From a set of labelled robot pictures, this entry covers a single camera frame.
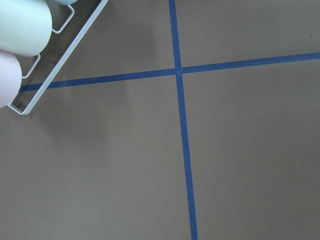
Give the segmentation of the pale green cup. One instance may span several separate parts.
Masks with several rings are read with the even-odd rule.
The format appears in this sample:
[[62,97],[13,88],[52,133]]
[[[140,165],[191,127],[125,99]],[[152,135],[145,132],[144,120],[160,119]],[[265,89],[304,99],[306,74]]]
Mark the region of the pale green cup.
[[0,2],[0,49],[25,57],[41,53],[52,33],[52,15],[44,0]]

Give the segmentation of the light blue cup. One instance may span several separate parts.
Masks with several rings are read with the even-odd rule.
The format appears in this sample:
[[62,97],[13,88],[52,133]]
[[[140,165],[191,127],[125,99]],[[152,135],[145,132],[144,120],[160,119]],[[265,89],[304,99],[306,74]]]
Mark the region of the light blue cup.
[[54,0],[54,1],[57,2],[60,5],[66,6],[66,5],[72,5],[75,2],[77,2],[78,0]]

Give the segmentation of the pale pink cup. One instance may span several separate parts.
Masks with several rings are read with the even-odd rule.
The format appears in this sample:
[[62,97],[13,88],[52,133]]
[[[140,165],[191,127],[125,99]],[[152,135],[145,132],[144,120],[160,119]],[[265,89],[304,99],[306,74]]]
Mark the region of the pale pink cup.
[[16,56],[0,51],[0,107],[13,102],[22,84],[22,70]]

